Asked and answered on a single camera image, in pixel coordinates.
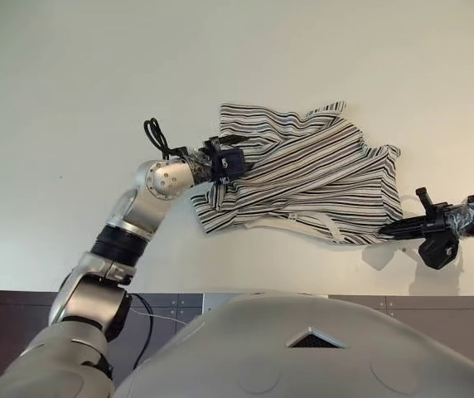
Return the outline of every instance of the black rubber sleeve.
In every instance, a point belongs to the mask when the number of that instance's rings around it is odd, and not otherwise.
[[[117,226],[105,226],[91,252],[105,259],[134,267],[145,251],[147,241]]]

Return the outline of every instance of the white wire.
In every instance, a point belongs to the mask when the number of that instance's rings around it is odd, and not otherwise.
[[[136,313],[138,315],[142,315],[144,317],[168,319],[169,321],[174,321],[176,323],[181,323],[182,325],[187,325],[186,322],[182,322],[182,321],[179,321],[178,319],[171,318],[171,317],[164,317],[163,315],[154,315],[154,314],[150,314],[150,313],[140,313],[139,311],[136,311],[134,308],[131,308],[130,311],[132,311],[133,313]]]

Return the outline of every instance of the vent grille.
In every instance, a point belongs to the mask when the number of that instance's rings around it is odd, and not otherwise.
[[[295,342],[291,348],[340,348],[332,342],[328,342],[314,334],[308,334]]]

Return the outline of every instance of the black wire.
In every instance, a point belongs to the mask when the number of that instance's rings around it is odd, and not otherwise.
[[[172,150],[169,148],[165,135],[163,135],[157,120],[155,118],[145,120],[143,128],[145,129],[145,134],[148,139],[151,140],[152,145],[162,151],[163,159],[169,160],[169,155],[172,155]]]
[[[139,361],[141,360],[141,357],[143,356],[143,354],[147,350],[148,344],[151,342],[152,330],[154,329],[154,318],[151,317],[150,315],[154,315],[154,312],[152,311],[152,307],[150,306],[150,304],[147,302],[147,300],[145,298],[141,297],[137,293],[132,293],[132,296],[136,296],[138,298],[138,300],[141,301],[141,304],[143,304],[143,307],[145,307],[145,309],[147,310],[147,313],[149,314],[149,316],[147,318],[150,319],[150,326],[148,327],[147,339],[145,340],[145,343],[143,344],[143,347],[142,347],[141,351],[139,352],[138,357],[136,358],[136,362],[134,363],[134,366],[132,368],[132,370],[134,370],[138,367],[138,364],[139,364]]]

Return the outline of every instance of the striped shirt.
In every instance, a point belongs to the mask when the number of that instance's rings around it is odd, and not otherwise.
[[[269,226],[335,243],[386,240],[384,224],[402,218],[395,186],[398,148],[369,148],[340,117],[336,102],[304,117],[268,108],[223,104],[220,136],[244,135],[252,169],[229,185],[191,200],[207,233],[228,226]]]

